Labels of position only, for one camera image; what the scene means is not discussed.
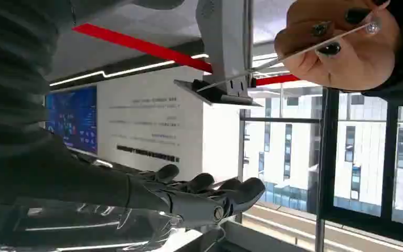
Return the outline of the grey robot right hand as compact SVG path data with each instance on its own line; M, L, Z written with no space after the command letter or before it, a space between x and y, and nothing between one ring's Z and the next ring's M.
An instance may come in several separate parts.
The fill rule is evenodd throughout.
M30 184L40 198L162 211L181 217L188 227L242 213L265 190L255 177L244 182L230 179L216 190L210 188L207 174L174 182L178 168L172 165L156 172L96 167L73 157L52 135L31 151L29 167L34 176Z

